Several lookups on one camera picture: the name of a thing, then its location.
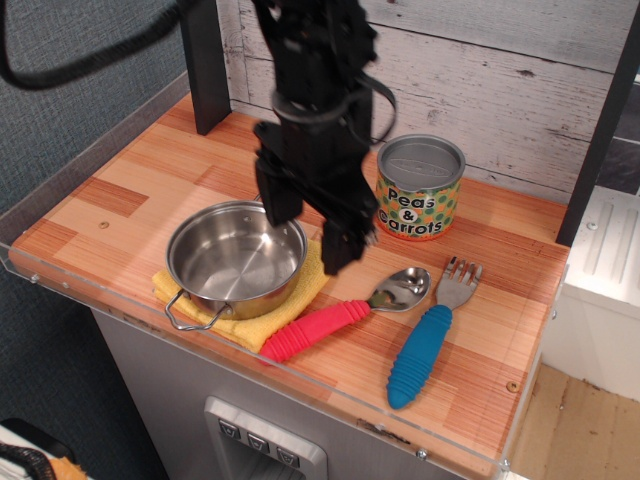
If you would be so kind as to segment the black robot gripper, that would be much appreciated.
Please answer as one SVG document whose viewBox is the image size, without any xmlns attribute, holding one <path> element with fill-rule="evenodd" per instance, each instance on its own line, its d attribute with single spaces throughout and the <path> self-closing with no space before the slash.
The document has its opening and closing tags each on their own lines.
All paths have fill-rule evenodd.
<svg viewBox="0 0 640 480">
<path fill-rule="evenodd" d="M 351 107 L 335 120 L 303 125 L 282 119 L 254 127 L 256 181 L 272 226 L 296 220 L 308 203 L 326 219 L 321 260 L 336 276 L 373 242 L 377 203 L 362 173 L 372 109 Z"/>
</svg>

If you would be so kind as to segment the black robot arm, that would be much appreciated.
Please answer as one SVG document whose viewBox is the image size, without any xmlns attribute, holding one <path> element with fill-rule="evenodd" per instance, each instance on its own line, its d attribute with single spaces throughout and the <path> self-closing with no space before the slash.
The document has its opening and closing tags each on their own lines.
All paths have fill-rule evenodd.
<svg viewBox="0 0 640 480">
<path fill-rule="evenodd" d="M 378 202 L 362 172 L 371 147 L 373 97 L 393 93 L 364 68 L 377 55 L 376 31 L 356 1 L 257 1 L 272 55 L 278 120 L 261 122 L 256 179 L 274 226 L 297 218 L 304 205 L 325 223 L 322 262 L 336 275 L 376 239 Z"/>
</svg>

